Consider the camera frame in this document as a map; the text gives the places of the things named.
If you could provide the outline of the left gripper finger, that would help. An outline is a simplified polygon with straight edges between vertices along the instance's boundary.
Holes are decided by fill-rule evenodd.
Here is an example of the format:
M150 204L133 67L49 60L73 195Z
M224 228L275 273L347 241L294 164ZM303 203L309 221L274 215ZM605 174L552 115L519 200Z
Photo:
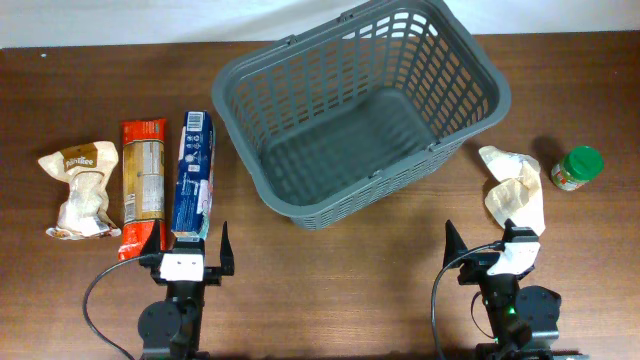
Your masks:
M220 266L222 275L233 275L235 273L235 260L228 235L227 222L224 222L222 226L220 244Z
M145 241L140 255L149 255L163 252L165 249L165 225L160 219L155 219L151 233Z

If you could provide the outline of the blue cardboard box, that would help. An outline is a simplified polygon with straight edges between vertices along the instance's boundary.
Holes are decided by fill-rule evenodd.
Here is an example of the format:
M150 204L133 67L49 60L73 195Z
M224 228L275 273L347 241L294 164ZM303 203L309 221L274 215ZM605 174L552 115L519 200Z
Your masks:
M215 128L206 111L184 116L171 232L176 238L206 239L212 207Z

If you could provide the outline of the beige brown food bag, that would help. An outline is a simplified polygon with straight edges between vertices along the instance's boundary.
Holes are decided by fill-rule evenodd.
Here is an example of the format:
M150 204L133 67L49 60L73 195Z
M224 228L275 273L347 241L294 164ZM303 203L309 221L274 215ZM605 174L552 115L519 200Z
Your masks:
M96 141L69 147L38 159L52 178L69 185L68 199L56 225L46 234L60 240L117 237L121 229L108 217L106 186L119 162L113 142Z

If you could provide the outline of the green lid jar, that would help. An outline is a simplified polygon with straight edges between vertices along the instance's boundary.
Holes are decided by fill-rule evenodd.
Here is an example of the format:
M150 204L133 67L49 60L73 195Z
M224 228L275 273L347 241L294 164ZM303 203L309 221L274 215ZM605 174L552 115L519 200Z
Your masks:
M551 180L564 191L575 191L595 179L604 169L601 154L589 146L578 146L551 170Z

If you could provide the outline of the red orange pasta packet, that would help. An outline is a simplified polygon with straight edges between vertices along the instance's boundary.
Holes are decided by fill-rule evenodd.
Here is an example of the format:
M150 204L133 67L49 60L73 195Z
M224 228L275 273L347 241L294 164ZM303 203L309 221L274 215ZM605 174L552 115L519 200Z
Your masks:
M155 219L165 225L164 118L122 123L124 224L118 259L141 256Z

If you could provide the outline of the grey plastic basket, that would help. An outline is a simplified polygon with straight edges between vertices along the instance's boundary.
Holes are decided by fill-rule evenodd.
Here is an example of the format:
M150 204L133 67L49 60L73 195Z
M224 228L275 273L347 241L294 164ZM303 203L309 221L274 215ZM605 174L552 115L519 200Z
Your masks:
M433 173L512 101L440 0L349 9L229 62L211 98L262 201L308 230Z

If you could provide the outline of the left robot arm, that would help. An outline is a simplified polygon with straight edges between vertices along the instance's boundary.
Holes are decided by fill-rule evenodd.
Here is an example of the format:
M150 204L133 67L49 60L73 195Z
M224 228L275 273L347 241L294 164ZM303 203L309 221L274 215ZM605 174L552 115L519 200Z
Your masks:
M143 359L209 359L199 349L205 289L219 286L224 276L235 272L228 227L222 227L220 264L205 264L205 240L182 238L170 250L160 248L160 225L155 223L143 246L139 264L151 278L166 288L163 300L147 306L138 320L143 341Z

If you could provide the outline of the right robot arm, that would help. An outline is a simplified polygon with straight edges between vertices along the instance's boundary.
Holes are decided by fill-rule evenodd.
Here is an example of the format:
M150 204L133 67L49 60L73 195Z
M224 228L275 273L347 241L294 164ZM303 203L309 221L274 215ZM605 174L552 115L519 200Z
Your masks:
M491 341L474 349L476 359L586 359L578 351L552 349L559 339L561 295L541 286L522 287L520 281L535 268L541 244L536 232L508 219L503 237L473 249L466 246L451 221L445 223L443 266L431 293L431 328L440 358L436 320L437 288L446 271L457 269L458 284L477 285L474 295L486 310Z

